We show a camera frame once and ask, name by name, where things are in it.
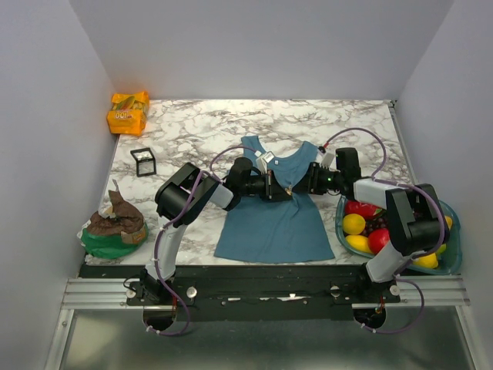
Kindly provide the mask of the blue tank top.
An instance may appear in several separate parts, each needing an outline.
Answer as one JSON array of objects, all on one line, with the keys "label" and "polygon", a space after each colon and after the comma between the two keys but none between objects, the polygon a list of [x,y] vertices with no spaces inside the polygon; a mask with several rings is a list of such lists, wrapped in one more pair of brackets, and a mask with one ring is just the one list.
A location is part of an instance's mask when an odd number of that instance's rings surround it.
[{"label": "blue tank top", "polygon": [[[268,163],[283,189],[291,190],[315,162],[318,149],[303,141],[287,157]],[[334,259],[324,222],[307,193],[293,193],[290,200],[273,202],[259,196],[242,197],[229,211],[214,257],[264,264],[292,264]]]}]

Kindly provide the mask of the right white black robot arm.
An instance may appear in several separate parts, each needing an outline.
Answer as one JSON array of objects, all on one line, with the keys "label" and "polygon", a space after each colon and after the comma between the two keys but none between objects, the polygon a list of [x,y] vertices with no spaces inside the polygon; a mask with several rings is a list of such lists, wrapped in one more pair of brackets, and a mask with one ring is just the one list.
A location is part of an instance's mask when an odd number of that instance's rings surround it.
[{"label": "right white black robot arm", "polygon": [[335,160],[335,171],[312,162],[293,192],[338,192],[348,200],[386,212],[390,240],[362,265],[354,283],[356,296],[370,302],[381,295],[382,284],[393,281],[413,260],[447,243],[450,231],[432,185],[411,186],[364,177],[354,148],[336,150]]}]

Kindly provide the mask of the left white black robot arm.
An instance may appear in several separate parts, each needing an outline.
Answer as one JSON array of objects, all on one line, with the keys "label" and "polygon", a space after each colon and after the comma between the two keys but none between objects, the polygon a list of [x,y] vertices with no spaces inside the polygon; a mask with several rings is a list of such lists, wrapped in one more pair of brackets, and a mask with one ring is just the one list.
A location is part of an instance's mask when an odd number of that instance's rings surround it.
[{"label": "left white black robot arm", "polygon": [[170,297],[166,281],[176,271],[176,256],[186,228],[208,203],[230,211],[244,197],[258,196],[263,201],[284,202],[292,192],[282,188],[272,170],[261,171],[242,156],[235,159],[224,181],[184,164],[156,192],[159,232],[150,262],[139,275],[143,294],[153,304],[163,304]]}]

